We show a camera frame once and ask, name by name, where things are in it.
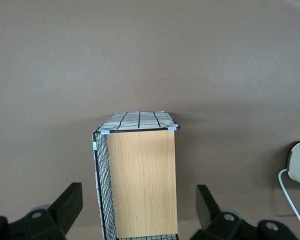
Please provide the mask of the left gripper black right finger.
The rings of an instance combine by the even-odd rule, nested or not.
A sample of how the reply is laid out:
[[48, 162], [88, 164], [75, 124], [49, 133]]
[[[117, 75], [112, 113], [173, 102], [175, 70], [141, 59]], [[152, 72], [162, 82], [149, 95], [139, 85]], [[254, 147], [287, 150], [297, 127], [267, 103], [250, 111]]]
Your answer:
[[196, 186], [195, 210], [201, 226], [192, 240], [296, 240], [283, 223], [261, 220], [257, 226], [229, 211], [222, 211], [204, 184]]

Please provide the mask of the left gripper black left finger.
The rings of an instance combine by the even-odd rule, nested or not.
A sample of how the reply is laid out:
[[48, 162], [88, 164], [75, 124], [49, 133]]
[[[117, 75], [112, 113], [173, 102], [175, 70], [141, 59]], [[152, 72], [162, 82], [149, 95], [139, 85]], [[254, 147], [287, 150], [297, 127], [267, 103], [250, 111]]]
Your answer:
[[65, 240], [83, 209], [83, 188], [73, 182], [47, 209], [36, 209], [9, 223], [0, 216], [0, 240]]

